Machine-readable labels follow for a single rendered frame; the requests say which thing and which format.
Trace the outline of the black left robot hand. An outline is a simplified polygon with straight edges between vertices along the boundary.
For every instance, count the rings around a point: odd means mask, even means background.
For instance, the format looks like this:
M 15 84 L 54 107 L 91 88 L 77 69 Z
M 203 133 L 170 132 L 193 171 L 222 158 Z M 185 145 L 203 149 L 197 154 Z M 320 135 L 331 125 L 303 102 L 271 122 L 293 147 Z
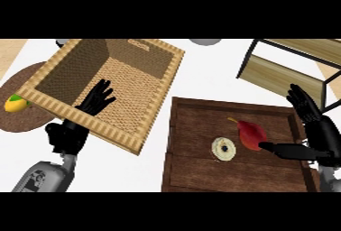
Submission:
M 116 97 L 108 97 L 114 92 L 110 88 L 110 84 L 111 81 L 103 79 L 91 90 L 82 104 L 76 106 L 76 109 L 92 116 L 98 115 L 107 106 L 117 100 Z M 61 125 L 49 123 L 46 132 L 49 144 L 54 146 L 54 152 L 77 155 L 89 137 L 89 129 L 66 119 Z

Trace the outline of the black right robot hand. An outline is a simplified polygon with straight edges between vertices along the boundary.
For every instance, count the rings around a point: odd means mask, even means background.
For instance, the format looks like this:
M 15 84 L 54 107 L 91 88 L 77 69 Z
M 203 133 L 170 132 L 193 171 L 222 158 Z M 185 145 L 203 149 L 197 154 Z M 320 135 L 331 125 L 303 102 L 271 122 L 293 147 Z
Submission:
M 305 124 L 308 146 L 261 142 L 259 147 L 283 159 L 317 161 L 325 167 L 341 168 L 341 133 L 333 119 L 323 114 L 311 95 L 296 84 L 292 85 L 287 99 Z

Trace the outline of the dark brown wooden tray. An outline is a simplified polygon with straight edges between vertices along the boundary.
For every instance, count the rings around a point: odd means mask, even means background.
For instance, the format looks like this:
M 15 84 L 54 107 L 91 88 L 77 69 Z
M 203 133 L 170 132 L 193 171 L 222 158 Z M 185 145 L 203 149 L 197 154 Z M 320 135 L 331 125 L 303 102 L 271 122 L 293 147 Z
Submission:
M 162 190 L 207 192 L 318 192 L 318 171 L 306 162 L 249 149 L 238 120 L 259 124 L 272 143 L 302 143 L 294 109 L 176 97 Z

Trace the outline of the round brown placemat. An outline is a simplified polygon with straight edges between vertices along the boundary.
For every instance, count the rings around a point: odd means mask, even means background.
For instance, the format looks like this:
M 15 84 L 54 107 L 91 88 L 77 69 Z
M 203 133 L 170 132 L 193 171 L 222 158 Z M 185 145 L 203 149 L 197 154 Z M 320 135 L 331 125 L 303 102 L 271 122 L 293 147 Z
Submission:
M 0 129 L 7 132 L 29 132 L 55 118 L 49 112 L 17 94 L 21 85 L 44 64 L 45 62 L 39 62 L 23 69 L 0 87 Z

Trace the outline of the yellow green corn cob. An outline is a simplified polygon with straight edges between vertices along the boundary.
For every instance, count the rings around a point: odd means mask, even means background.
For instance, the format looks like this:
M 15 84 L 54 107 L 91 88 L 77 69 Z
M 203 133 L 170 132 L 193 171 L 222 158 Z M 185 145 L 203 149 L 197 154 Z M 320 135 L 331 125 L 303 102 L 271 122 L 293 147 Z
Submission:
M 32 102 L 27 101 L 21 96 L 14 94 L 7 101 L 5 110 L 11 113 L 20 112 L 32 105 Z

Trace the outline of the wicker basket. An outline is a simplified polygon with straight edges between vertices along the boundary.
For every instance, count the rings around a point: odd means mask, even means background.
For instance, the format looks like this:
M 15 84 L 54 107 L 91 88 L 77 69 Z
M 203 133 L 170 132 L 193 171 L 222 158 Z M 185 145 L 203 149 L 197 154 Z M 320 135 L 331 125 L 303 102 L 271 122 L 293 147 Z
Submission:
M 160 39 L 73 39 L 17 94 L 108 143 L 139 154 L 185 51 Z M 103 81 L 117 99 L 98 115 L 76 107 Z

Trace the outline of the wooden tiered shelf black frame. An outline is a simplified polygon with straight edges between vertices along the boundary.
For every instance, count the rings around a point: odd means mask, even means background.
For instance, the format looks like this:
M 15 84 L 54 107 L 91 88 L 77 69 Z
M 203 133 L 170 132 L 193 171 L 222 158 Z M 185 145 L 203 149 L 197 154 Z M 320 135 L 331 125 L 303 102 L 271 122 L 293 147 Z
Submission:
M 327 79 L 320 80 L 253 54 L 259 43 L 265 43 L 318 63 L 339 69 Z M 327 113 L 341 106 L 341 99 L 327 105 L 327 85 L 341 77 L 341 40 L 339 39 L 255 39 L 240 68 L 238 79 L 244 79 L 281 96 L 289 95 L 296 84 L 312 96 L 320 110 Z

